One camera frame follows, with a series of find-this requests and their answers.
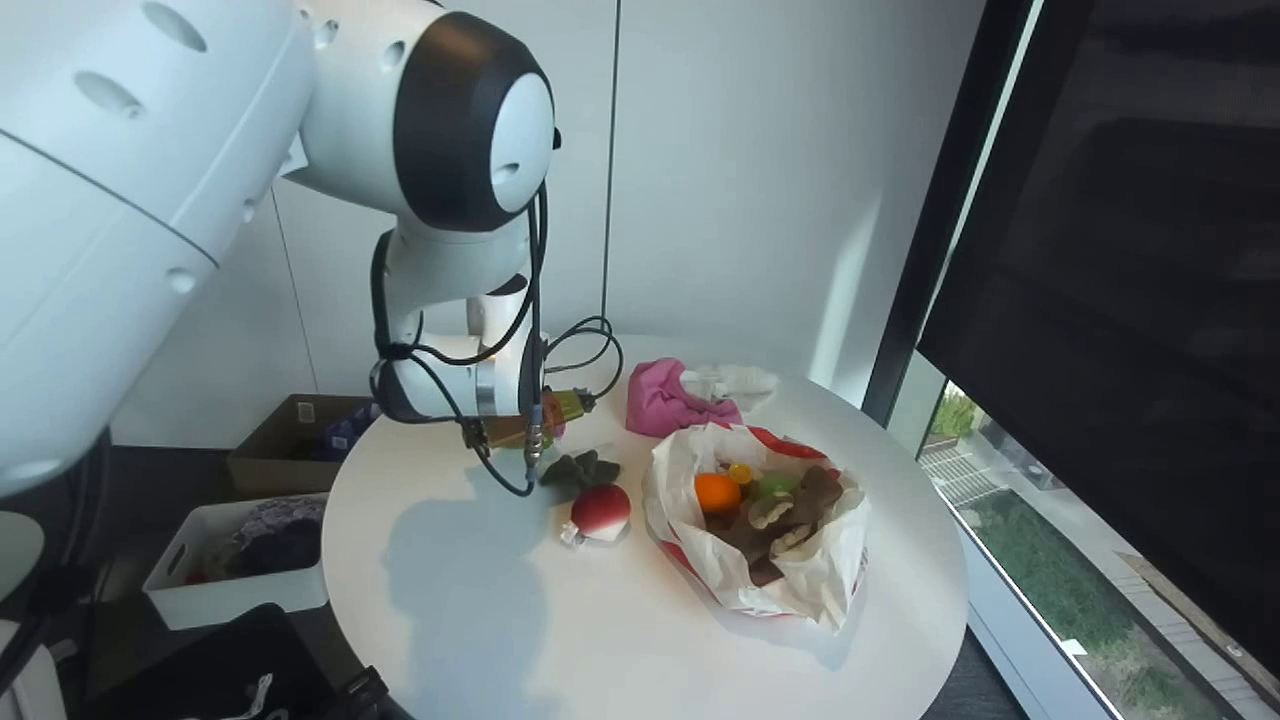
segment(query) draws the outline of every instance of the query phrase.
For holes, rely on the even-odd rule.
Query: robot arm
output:
[[[341,32],[319,52],[302,179],[398,213],[371,266],[385,413],[526,417],[532,316],[521,309],[539,254],[526,215],[557,142],[547,75],[510,32],[431,4],[319,0],[312,10],[319,32]],[[420,334],[420,311],[457,301],[468,332]]]
[[[291,155],[308,155],[298,179],[401,220],[377,266],[391,349],[377,375],[398,413],[449,417],[446,388],[465,413],[506,413],[513,354],[423,385],[431,354],[398,349],[420,339],[423,305],[477,294],[513,316],[492,293],[527,266],[521,213],[551,140],[532,52],[420,0],[5,8],[0,497],[96,439]]]

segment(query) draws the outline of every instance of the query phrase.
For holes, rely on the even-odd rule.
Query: black floor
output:
[[[0,505],[32,510],[49,527],[44,566],[71,566],[62,575],[76,589],[82,604],[69,604],[44,639],[62,661],[71,715],[145,667],[155,667],[195,644],[200,630],[168,630],[162,623],[153,604],[139,595],[139,581],[190,508],[216,499],[237,499],[223,451],[101,446],[69,481]],[[32,584],[24,584],[0,604],[0,616],[24,616],[32,604]],[[329,608],[287,618],[338,688],[359,673]],[[1007,696],[994,661],[973,637],[965,637],[955,673],[928,709],[928,720],[1019,715],[1025,713]]]

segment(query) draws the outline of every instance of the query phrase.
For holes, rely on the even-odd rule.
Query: white wall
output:
[[[547,68],[547,328],[602,309],[862,399],[981,0],[468,0]],[[391,220],[277,182],[112,419],[231,446],[287,390],[364,390],[369,254]]]
[[[614,316],[865,380],[981,0],[626,4]]]
[[[602,309],[614,0],[457,0],[547,68],[564,148],[551,160],[547,328]],[[112,417],[117,443],[231,446],[287,390],[364,390],[369,254],[385,213],[277,182],[245,241]]]

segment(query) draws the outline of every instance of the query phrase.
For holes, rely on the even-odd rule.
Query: white round table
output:
[[[568,426],[568,443],[626,459],[637,510],[614,548],[564,548],[551,490],[498,486],[454,424],[364,430],[334,483],[319,562],[349,644],[391,696],[423,720],[919,715],[955,664],[967,595],[955,525],[916,459],[852,403],[784,380],[747,419],[824,446],[876,514],[844,630],[747,618],[647,536],[654,439],[626,430],[626,395],[621,380]]]

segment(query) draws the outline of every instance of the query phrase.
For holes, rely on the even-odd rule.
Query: white container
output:
[[[192,581],[207,553],[231,548],[241,521],[249,521],[259,505],[280,499],[325,499],[325,497],[274,497],[274,499],[241,499],[241,505],[203,505],[176,527],[155,566],[145,581],[153,608],[166,626],[207,626],[230,623],[259,604],[280,604],[284,612],[308,612],[325,604],[319,562],[298,573],[269,575],[230,575],[230,581]]]

